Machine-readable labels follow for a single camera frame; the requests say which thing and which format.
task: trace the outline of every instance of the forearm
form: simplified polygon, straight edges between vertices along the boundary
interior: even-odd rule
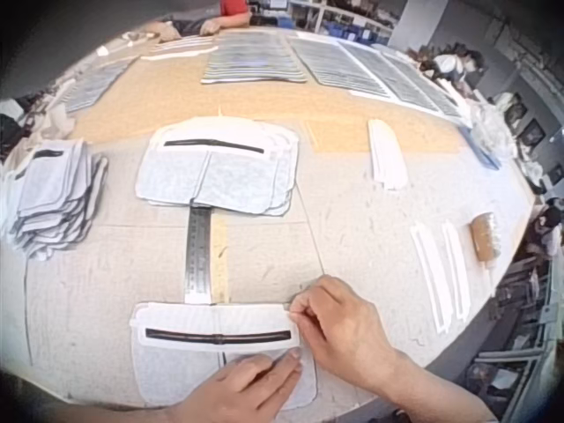
[[[50,409],[49,423],[171,423],[166,409],[114,412],[97,407],[62,405]]]
[[[405,410],[414,423],[484,423],[495,420],[481,399],[437,377],[400,353],[389,386],[375,392]]]
[[[222,16],[220,18],[216,18],[216,20],[222,29],[242,28],[244,26],[249,26],[250,16],[251,13],[247,11],[233,16]]]

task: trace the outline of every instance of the work table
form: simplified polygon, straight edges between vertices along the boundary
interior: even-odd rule
[[[100,209],[76,249],[45,263],[26,263],[3,245],[3,325],[9,327],[3,336],[19,340],[3,351],[4,367],[66,400],[144,405],[129,320],[139,302],[183,301],[189,209],[136,198],[137,171],[157,128],[218,114],[274,122],[301,141],[285,216],[214,211],[214,298],[289,302],[328,273],[378,307],[396,348],[429,364],[480,311],[511,262],[534,201],[519,170],[512,162],[497,172],[482,167],[452,122],[318,85],[308,72],[306,84],[200,85],[206,60],[137,60],[97,104],[78,113],[71,137],[84,137],[109,158]],[[367,119],[374,118],[392,127],[404,153],[410,183],[397,192],[372,179]],[[478,261],[469,228],[482,212],[494,212],[501,232],[501,256],[491,270]],[[437,335],[410,227],[431,228],[448,269],[446,220],[463,244],[471,314]],[[327,420],[373,399],[320,368],[317,378],[315,401],[282,412],[279,421]]]

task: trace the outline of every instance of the black strip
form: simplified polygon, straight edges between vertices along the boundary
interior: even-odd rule
[[[194,333],[170,332],[167,330],[145,329],[145,336],[164,341],[190,342],[194,344],[263,344],[267,342],[286,341],[292,337],[289,330],[270,333],[253,333],[247,335],[198,335]]]
[[[250,152],[260,152],[261,154],[264,154],[264,149],[262,148],[251,147],[250,145],[226,143],[225,141],[218,141],[217,139],[177,139],[175,141],[166,141],[165,143],[165,147],[172,147],[175,145],[210,145],[214,147],[238,148],[240,150],[249,150]]]
[[[42,159],[43,157],[60,157],[63,155],[62,151],[57,150],[39,150],[33,155],[34,159]]]

